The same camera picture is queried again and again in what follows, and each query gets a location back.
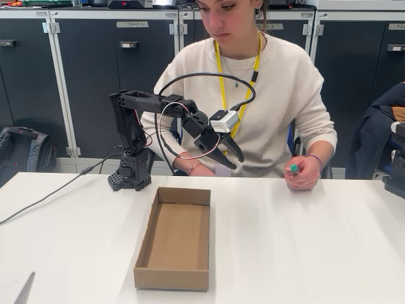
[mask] cardboard box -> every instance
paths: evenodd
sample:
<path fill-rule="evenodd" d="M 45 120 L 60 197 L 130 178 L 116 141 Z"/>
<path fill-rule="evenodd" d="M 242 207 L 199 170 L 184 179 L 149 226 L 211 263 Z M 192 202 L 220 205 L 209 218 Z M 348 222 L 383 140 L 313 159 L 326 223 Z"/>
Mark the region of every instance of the cardboard box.
<path fill-rule="evenodd" d="M 210 190 L 159 187 L 134 267 L 137 288 L 208 290 Z"/>

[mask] sweater sleeve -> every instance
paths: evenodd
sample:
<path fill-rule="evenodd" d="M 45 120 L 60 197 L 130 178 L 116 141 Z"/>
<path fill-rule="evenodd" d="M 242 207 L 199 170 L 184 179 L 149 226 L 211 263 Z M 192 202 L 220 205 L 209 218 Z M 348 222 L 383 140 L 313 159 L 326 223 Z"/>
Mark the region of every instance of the sweater sleeve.
<path fill-rule="evenodd" d="M 327 141 L 336 150 L 337 134 L 320 94 L 323 77 L 304 51 L 298 57 L 295 75 L 290 106 L 299 105 L 296 127 L 306 151 L 317 141 Z"/>
<path fill-rule="evenodd" d="M 176 56 L 172 63 L 170 63 L 166 70 L 163 72 L 162 76 L 158 80 L 158 83 L 154 87 L 154 93 L 159 94 L 161 88 L 167 84 L 169 81 L 173 80 L 174 78 L 183 75 L 182 72 L 182 63 L 178 59 L 180 54 Z M 175 82 L 170 87 L 168 87 L 164 92 L 163 95 L 168 96 L 170 94 L 179 94 L 184 96 L 184 81 L 179 80 Z M 183 153 L 185 150 L 178 144 L 177 140 L 173 137 L 173 134 L 170 132 L 170 125 L 173 121 L 173 118 L 163 116 L 161 120 L 161 131 L 162 136 L 164 137 L 166 143 L 176 152 L 177 154 Z M 156 137 L 156 131 L 154 127 L 154 113 L 147 113 L 145 112 L 142 115 L 141 122 L 144 126 L 144 131 L 152 137 L 152 144 L 150 145 L 150 149 L 155 152 L 160 158 L 164 159 L 163 154 L 159 147 L 158 138 Z M 169 162 L 173 165 L 173 162 L 176 159 L 176 156 L 171 154 L 165 147 L 163 147 L 165 154 L 169 160 Z"/>

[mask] cabinet door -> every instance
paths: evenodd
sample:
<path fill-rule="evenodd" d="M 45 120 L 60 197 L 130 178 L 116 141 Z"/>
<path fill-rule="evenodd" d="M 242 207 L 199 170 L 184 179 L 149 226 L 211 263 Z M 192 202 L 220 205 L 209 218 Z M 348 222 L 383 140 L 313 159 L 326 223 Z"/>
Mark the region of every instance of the cabinet door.
<path fill-rule="evenodd" d="M 184 24 L 187 24 L 187 34 L 184 35 L 184 46 L 188 46 L 189 44 L 205 40 L 210 37 L 204 28 L 202 20 L 184 20 Z"/>
<path fill-rule="evenodd" d="M 14 125 L 14 123 L 0 69 L 0 130 L 7 125 Z"/>
<path fill-rule="evenodd" d="M 333 167 L 346 167 L 354 130 L 367 110 L 385 22 L 324 21 L 315 66 L 325 83 L 323 103 L 335 122 L 338 143 Z"/>
<path fill-rule="evenodd" d="M 113 20 L 58 20 L 76 145 L 82 158 L 104 158 L 121 144 L 109 95 L 120 90 Z"/>
<path fill-rule="evenodd" d="M 405 81 L 405 22 L 387 22 L 370 103 Z"/>
<path fill-rule="evenodd" d="M 15 46 L 0 47 L 0 68 L 15 125 L 49 134 L 58 157 L 67 157 L 51 45 L 42 22 L 45 19 L 0 20 L 0 39 L 16 40 Z"/>
<path fill-rule="evenodd" d="M 169 20 L 115 20 L 116 57 L 121 90 L 153 92 L 160 75 L 174 59 Z M 121 42 L 133 42 L 125 48 Z"/>
<path fill-rule="evenodd" d="M 267 20 L 266 33 L 279 39 L 297 44 L 305 49 L 306 35 L 303 35 L 304 25 L 308 20 Z M 263 28 L 263 22 L 257 21 Z"/>

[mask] nose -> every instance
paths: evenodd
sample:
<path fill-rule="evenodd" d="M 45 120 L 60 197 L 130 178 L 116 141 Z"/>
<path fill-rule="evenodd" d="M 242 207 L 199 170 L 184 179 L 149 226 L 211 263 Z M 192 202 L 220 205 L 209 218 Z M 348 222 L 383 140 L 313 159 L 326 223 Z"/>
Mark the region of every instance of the nose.
<path fill-rule="evenodd" d="M 215 12 L 214 10 L 211 11 L 210 19 L 209 19 L 209 27 L 213 32 L 221 29 L 224 25 L 224 21 L 219 13 Z"/>

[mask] wristband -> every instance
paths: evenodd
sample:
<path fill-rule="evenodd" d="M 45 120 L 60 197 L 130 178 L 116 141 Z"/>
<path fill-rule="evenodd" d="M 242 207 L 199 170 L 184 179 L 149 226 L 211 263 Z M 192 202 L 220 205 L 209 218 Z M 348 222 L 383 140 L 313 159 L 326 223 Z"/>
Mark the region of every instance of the wristband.
<path fill-rule="evenodd" d="M 314 154 L 307 155 L 306 157 L 310 157 L 310 156 L 315 157 L 316 160 L 318 160 L 319 166 L 321 167 L 319 173 L 322 174 L 322 172 L 323 172 L 323 164 L 322 164 L 322 161 L 320 160 L 319 157 L 317 157 L 317 156 L 314 155 Z"/>
<path fill-rule="evenodd" d="M 191 175 L 191 172 L 194 170 L 194 168 L 196 168 L 198 165 L 202 165 L 202 163 L 196 163 L 195 165 L 190 167 L 189 176 Z"/>

